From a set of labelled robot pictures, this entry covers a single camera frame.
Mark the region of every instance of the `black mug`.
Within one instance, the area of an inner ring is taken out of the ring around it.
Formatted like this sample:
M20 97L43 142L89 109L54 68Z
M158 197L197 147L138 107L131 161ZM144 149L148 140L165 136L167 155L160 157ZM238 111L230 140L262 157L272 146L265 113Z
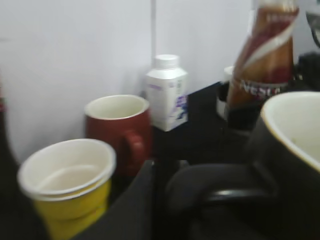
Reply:
M262 108L244 155L248 164L184 168L166 188L167 212L220 204L260 206L266 233L279 240L320 239L320 93L292 92Z
M292 92L262 108L247 144L279 187L279 237L320 239L320 93Z

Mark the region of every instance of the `yellow paper cup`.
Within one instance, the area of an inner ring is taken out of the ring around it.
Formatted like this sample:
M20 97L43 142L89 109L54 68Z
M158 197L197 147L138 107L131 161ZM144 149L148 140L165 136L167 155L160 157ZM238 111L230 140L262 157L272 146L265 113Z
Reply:
M96 222L108 209L114 149L98 140L76 139L30 156L18 172L53 240L68 240Z

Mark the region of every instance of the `white carton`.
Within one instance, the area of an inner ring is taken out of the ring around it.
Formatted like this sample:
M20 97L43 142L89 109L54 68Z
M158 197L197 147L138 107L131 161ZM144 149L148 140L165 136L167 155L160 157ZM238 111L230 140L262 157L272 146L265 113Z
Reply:
M156 68L147 74L152 124L165 132L188 121L188 74L178 63L178 56L159 55Z

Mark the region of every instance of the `black table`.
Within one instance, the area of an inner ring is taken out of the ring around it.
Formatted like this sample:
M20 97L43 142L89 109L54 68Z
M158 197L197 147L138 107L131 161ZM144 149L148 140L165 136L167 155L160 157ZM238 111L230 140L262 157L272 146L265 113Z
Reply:
M153 155L163 161L157 177L157 191L164 188L164 183L174 171L177 160L187 160L190 164L201 163L240 163L239 158L246 138L233 134L224 120L216 114L216 91L219 84L214 84L189 96L189 121L178 128L163 132L154 129ZM95 240L100 235L97 231L90 236ZM21 214L18 209L0 215L0 239L44 240L46 236L39 219L34 213Z

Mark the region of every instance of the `mug handle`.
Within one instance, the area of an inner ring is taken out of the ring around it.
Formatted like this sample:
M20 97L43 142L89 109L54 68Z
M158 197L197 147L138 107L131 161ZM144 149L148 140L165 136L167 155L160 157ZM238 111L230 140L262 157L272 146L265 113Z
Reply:
M124 138L131 149L133 162L135 164L142 164L146 159L146 150L142 137L134 130L130 130L124 134Z

